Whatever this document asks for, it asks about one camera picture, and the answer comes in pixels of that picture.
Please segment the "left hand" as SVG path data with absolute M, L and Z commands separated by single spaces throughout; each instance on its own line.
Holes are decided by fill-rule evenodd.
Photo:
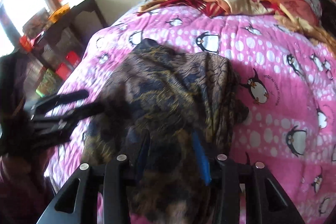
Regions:
M 45 171 L 54 148 L 31 158 L 1 157 L 1 223 L 37 223 L 54 197 Z

